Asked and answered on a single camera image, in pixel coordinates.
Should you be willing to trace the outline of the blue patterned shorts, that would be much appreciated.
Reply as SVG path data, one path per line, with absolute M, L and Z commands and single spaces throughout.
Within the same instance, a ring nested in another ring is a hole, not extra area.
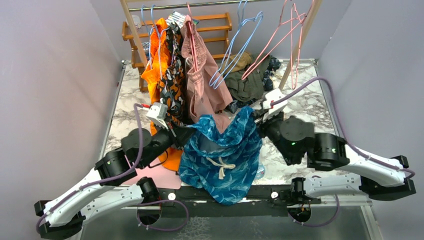
M 224 132 L 219 132 L 212 115 L 203 115 L 191 125 L 195 133 L 181 155 L 180 180 L 204 189 L 221 205 L 231 206 L 246 197 L 263 144 L 253 112 L 251 107 L 241 108 Z

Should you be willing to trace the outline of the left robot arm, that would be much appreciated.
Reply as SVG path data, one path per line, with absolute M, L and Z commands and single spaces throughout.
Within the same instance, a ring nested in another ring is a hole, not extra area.
M 172 145 L 184 146 L 196 129 L 173 125 L 151 135 L 135 128 L 121 139 L 121 146 L 109 151 L 95 163 L 74 187 L 54 200 L 34 204 L 39 220 L 36 231 L 47 240 L 65 240 L 80 232 L 98 217 L 133 205 L 159 205 L 160 192 L 151 177 L 142 177 L 120 191 L 114 188 L 136 177 L 137 169 L 151 163 Z

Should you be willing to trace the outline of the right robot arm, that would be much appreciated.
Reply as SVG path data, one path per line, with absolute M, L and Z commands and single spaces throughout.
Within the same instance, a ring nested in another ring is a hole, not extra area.
M 377 201 L 395 201 L 417 191 L 406 173 L 408 160 L 399 155 L 392 158 L 366 153 L 348 145 L 337 135 L 315 132 L 314 124 L 295 116 L 283 118 L 255 110 L 252 114 L 260 137 L 267 137 L 281 153 L 285 163 L 299 165 L 306 157 L 306 166 L 321 172 L 344 171 L 329 177 L 295 177 L 281 199 L 288 205 L 306 203 L 328 195 L 365 195 Z

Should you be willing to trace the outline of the orange shorts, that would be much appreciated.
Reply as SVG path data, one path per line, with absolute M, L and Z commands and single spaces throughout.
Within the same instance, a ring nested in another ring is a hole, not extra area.
M 166 23 L 164 18 L 160 18 L 156 22 L 157 28 L 161 31 L 161 28 L 166 28 L 168 24 Z M 162 35 L 161 38 L 161 67 L 162 67 L 162 75 L 165 74 L 165 70 L 170 65 L 170 57 L 171 53 L 166 47 L 166 33 Z M 159 71 L 159 63 L 158 58 L 156 56 L 156 51 L 158 47 L 158 38 L 156 36 L 156 32 L 152 30 L 149 39 L 150 43 L 150 61 L 145 67 L 144 72 L 141 74 L 141 78 L 144 79 L 147 83 L 148 93 L 150 97 L 151 103 L 156 103 L 160 101 L 160 71 Z M 181 155 L 183 151 L 179 149 L 174 149 L 169 147 L 166 150 L 166 153 L 161 154 L 158 159 L 162 162 L 164 168 L 170 171 L 178 171 L 180 166 Z

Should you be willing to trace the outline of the camouflage patterned shorts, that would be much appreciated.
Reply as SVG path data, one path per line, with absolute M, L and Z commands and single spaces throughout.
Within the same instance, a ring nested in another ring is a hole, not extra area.
M 167 115 L 176 125 L 193 123 L 189 115 L 186 61 L 182 56 L 183 42 L 181 28 L 176 23 L 171 23 L 165 39 L 170 53 L 170 65 L 159 82 L 159 102 L 167 105 Z

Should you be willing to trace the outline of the hanger holding pink shorts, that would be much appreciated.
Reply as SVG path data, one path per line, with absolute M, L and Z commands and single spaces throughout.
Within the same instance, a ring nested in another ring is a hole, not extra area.
M 186 7 L 188 10 L 188 14 L 186 17 L 189 18 L 189 20 L 186 20 L 185 26 L 187 28 L 188 32 L 188 38 L 190 42 L 190 48 L 192 53 L 192 62 L 193 62 L 193 70 L 194 72 L 197 72 L 199 70 L 199 64 L 198 64 L 198 57 L 197 57 L 197 51 L 196 51 L 196 41 L 195 41 L 195 35 L 194 35 L 194 23 L 192 18 L 192 12 L 190 8 L 190 4 L 186 2 Z

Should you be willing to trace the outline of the olive green garment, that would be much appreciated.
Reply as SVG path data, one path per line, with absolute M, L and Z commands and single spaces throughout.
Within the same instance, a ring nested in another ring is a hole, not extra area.
M 270 56 L 267 56 L 245 80 L 242 80 L 242 76 L 251 64 L 246 66 L 243 70 L 229 73 L 224 81 L 231 96 L 240 102 L 260 99 L 264 94 L 264 85 L 262 81 L 264 79 L 265 72 L 269 67 L 269 63 Z

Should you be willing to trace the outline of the pink mat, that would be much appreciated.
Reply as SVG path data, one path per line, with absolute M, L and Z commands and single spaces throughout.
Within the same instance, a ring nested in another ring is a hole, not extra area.
M 152 178 L 158 188 L 179 189 L 182 181 L 176 172 L 168 170 L 163 166 L 155 168 L 136 169 L 137 176 L 125 181 L 123 186 L 136 184 L 142 177 Z

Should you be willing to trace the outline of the dark navy patterned garment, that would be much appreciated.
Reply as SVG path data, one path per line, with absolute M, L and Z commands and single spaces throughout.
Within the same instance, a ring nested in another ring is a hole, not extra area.
M 280 61 L 274 56 L 270 55 L 270 62 L 267 70 L 265 71 L 262 84 L 264 87 L 264 92 L 271 91 L 274 88 L 273 81 L 271 77 L 274 75 L 275 71 L 278 70 L 281 66 Z M 246 102 L 241 102 L 232 97 L 232 102 L 226 107 L 226 110 L 232 114 L 236 113 L 237 109 L 253 104 L 258 99 L 252 99 Z

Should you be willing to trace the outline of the tan garment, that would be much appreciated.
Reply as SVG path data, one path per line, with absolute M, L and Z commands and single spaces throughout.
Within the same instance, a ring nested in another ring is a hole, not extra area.
M 243 52 L 241 54 L 233 54 L 221 63 L 221 74 L 234 73 L 246 68 L 253 62 L 253 56 L 249 52 Z

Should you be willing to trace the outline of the blue lidded jar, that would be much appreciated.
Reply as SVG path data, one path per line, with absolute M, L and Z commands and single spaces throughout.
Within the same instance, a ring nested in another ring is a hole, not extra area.
M 150 60 L 150 57 L 151 57 L 150 43 L 148 41 L 142 42 L 142 46 L 143 46 L 144 53 L 146 55 L 146 59 L 149 61 Z

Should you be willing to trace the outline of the wooden shelf unit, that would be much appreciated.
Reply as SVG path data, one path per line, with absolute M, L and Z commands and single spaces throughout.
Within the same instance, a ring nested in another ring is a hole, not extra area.
M 217 14 L 218 18 L 216 19 L 202 19 L 202 16 L 210 15 L 200 15 L 192 18 L 193 23 L 196 25 L 197 32 L 202 35 L 204 42 L 212 49 L 212 56 L 215 60 L 222 59 L 225 55 L 224 52 L 230 43 L 230 31 L 233 29 L 232 20 L 228 12 Z M 141 16 L 142 27 L 138 32 L 139 35 L 146 34 L 149 30 L 149 38 L 153 32 L 152 27 L 154 22 L 152 20 L 144 20 Z M 130 28 L 127 25 L 127 22 L 122 24 L 122 33 L 125 30 L 125 37 L 132 39 Z M 147 37 L 140 37 L 142 42 L 150 42 Z M 138 51 L 132 48 L 133 42 L 128 41 L 131 47 L 131 59 L 130 63 L 132 68 L 137 69 L 139 72 L 139 90 L 141 92 L 147 92 L 148 87 L 145 80 L 142 79 L 141 75 L 145 67 L 142 66 L 142 60 L 138 55 Z

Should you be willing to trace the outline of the clear plastic cup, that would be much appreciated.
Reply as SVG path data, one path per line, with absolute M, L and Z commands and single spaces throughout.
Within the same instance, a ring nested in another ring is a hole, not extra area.
M 141 18 L 138 15 L 134 15 L 134 14 L 132 14 L 131 17 L 132 17 L 132 21 L 134 23 L 136 31 L 139 32 L 141 27 L 143 26 L 141 22 Z

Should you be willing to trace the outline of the wooden clothes rack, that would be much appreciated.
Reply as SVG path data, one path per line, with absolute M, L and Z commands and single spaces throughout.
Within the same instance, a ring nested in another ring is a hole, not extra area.
M 145 9 L 144 5 L 141 8 L 129 8 L 128 7 L 128 3 L 137 3 L 137 2 L 144 2 L 143 0 L 120 0 L 123 12 L 125 14 L 126 17 L 126 24 L 130 29 L 130 37 L 125 37 L 125 29 L 122 30 L 122 37 L 124 39 L 124 41 L 130 41 L 131 42 L 131 46 L 133 49 L 136 49 L 138 52 L 138 56 L 140 57 L 141 61 L 142 61 L 142 65 L 141 67 L 146 67 L 148 60 L 146 58 L 143 46 L 142 46 L 142 41 L 141 41 L 141 37 L 142 38 L 149 38 L 149 31 L 147 30 L 146 34 L 142 34 L 140 35 L 135 28 L 133 19 L 132 19 L 132 15 L 130 14 L 130 12 L 136 12 L 136 11 L 144 11 L 144 10 L 151 10 L 151 7 L 147 7 Z M 202 2 L 202 3 L 189 3 L 189 6 L 194 7 L 205 7 L 205 6 L 218 6 L 218 5 L 230 5 L 230 4 L 236 4 L 239 1 L 237 0 L 230 0 L 230 1 L 215 1 L 215 2 Z M 309 33 L 309 30 L 313 24 L 313 21 L 320 9 L 320 6 L 322 4 L 322 0 L 312 0 L 310 8 L 308 10 L 307 13 L 302 13 L 302 14 L 298 14 L 297 12 L 297 7 L 296 4 L 293 3 L 292 7 L 291 7 L 291 11 L 295 11 L 296 12 L 296 17 L 290 17 L 289 20 L 282 22 L 283 20 L 283 12 L 285 9 L 285 6 L 287 4 L 287 0 L 285 0 L 283 7 L 281 9 L 281 15 L 280 15 L 280 20 L 279 20 L 279 25 L 276 28 L 276 30 L 274 31 L 273 35 L 271 36 L 271 38 L 269 39 L 267 45 L 264 47 L 263 51 L 267 49 L 268 45 L 271 43 L 271 40 L 274 38 L 275 34 L 278 32 L 278 30 L 281 28 L 281 26 L 290 23 L 292 24 L 290 27 L 290 31 L 269 51 L 269 53 L 267 53 L 266 55 L 269 55 L 279 44 L 281 44 L 283 42 L 283 40 L 285 40 L 289 35 L 290 37 L 292 36 L 293 31 L 298 27 L 300 27 L 300 34 L 299 34 L 299 40 L 297 42 L 297 44 L 295 45 L 295 47 L 293 47 L 293 42 L 291 42 L 291 55 L 289 58 L 289 62 L 290 64 L 286 67 L 284 75 L 281 79 L 279 88 L 282 90 L 289 74 L 292 73 L 293 71 L 293 65 L 294 65 L 294 61 L 296 60 L 296 64 L 299 63 L 300 60 L 300 53 L 301 53 L 301 48 L 303 46 L 303 43 Z M 180 9 L 180 8 L 186 8 L 187 5 L 186 3 L 184 4 L 175 4 L 175 5 L 165 5 L 165 6 L 156 6 L 153 9 Z M 218 19 L 219 18 L 219 14 L 215 14 L 215 15 L 208 15 L 208 16 L 201 16 L 203 17 L 202 19 Z M 298 20 L 297 25 L 293 26 L 293 21 L 294 20 Z

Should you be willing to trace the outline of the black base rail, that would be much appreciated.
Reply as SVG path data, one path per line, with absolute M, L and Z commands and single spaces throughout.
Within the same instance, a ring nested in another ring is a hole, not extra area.
M 182 202 L 188 209 L 190 217 L 255 217 L 272 216 L 287 217 L 287 207 L 294 205 L 318 204 L 317 198 L 301 195 L 287 184 L 254 185 L 247 195 L 238 203 L 224 205 L 216 202 L 210 194 L 200 188 L 182 186 L 179 189 L 158 188 L 158 194 L 148 197 L 143 203 L 167 200 L 170 194 L 175 200 Z

